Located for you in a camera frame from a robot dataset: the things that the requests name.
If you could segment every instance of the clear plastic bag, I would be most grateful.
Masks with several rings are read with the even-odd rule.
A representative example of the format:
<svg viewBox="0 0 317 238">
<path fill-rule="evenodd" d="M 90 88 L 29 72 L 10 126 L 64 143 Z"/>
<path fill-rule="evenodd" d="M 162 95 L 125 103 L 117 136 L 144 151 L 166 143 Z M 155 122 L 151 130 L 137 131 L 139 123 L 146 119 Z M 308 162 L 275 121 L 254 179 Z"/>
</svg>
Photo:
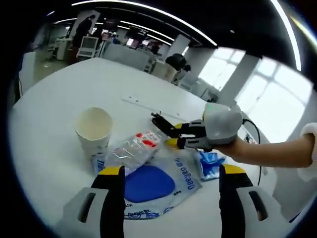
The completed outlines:
<svg viewBox="0 0 317 238">
<path fill-rule="evenodd" d="M 123 165 L 127 176 L 152 158 L 161 145 L 162 138 L 158 133 L 150 130 L 138 133 L 114 147 L 105 157 L 94 156 L 94 171 L 98 174 L 105 167 Z"/>
</svg>

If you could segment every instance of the robotic hand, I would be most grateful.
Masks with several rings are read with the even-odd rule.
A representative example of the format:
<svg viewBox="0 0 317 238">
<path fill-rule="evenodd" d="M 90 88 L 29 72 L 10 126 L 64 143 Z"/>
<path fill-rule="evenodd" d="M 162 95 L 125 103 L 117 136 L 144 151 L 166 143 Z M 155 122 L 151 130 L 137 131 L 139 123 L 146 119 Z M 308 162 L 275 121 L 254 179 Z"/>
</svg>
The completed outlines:
<svg viewBox="0 0 317 238">
<path fill-rule="evenodd" d="M 202 120 L 173 126 L 159 114 L 152 114 L 152 122 L 171 137 L 167 144 L 178 149 L 185 147 L 211 151 L 213 145 L 229 144 L 237 137 L 243 118 L 238 106 L 229 108 L 217 103 L 206 103 Z"/>
</svg>

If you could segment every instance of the desk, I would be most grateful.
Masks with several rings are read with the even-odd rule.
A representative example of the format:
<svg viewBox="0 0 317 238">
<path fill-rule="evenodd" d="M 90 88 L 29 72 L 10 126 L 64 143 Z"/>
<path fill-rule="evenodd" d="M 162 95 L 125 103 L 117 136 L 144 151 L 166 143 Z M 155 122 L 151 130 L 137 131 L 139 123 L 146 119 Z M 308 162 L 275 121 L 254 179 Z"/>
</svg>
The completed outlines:
<svg viewBox="0 0 317 238">
<path fill-rule="evenodd" d="M 129 96 L 166 114 L 177 112 L 183 121 L 201 118 L 206 103 L 137 69 L 93 58 L 46 77 L 12 108 L 9 139 L 13 163 L 26 197 L 47 225 L 53 227 L 62 216 L 64 204 L 95 178 L 73 128 L 82 111 L 100 107 L 113 117 L 110 143 L 151 126 L 151 110 L 122 100 Z M 180 121 L 166 118 L 171 123 Z M 244 136 L 243 128 L 239 136 Z M 256 184 L 259 168 L 240 166 Z M 205 182 L 196 194 L 162 217 L 125 221 L 125 237 L 205 238 L 211 232 L 213 237 L 220 237 L 218 201 L 218 181 Z"/>
</svg>

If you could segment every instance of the white sleeve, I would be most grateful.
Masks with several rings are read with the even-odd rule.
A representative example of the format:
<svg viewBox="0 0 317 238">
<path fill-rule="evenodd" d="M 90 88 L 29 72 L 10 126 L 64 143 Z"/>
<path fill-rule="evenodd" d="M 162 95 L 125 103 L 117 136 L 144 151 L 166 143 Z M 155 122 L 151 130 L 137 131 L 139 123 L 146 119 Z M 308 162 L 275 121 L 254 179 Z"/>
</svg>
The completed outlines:
<svg viewBox="0 0 317 238">
<path fill-rule="evenodd" d="M 309 181 L 312 178 L 317 178 L 317 122 L 310 123 L 303 127 L 301 135 L 312 133 L 315 135 L 315 145 L 312 153 L 312 164 L 308 168 L 300 168 L 298 175 L 304 181 Z"/>
</svg>

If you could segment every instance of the human arm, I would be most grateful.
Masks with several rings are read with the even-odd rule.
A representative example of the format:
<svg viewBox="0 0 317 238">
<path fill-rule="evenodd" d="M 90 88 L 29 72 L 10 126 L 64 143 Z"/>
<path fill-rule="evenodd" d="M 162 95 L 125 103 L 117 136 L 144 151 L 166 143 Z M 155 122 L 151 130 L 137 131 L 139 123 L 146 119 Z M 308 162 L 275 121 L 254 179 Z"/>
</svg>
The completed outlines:
<svg viewBox="0 0 317 238">
<path fill-rule="evenodd" d="M 274 144 L 249 144 L 237 138 L 229 145 L 215 146 L 235 161 L 268 167 L 304 168 L 312 163 L 315 136 L 305 134 L 294 141 Z"/>
</svg>

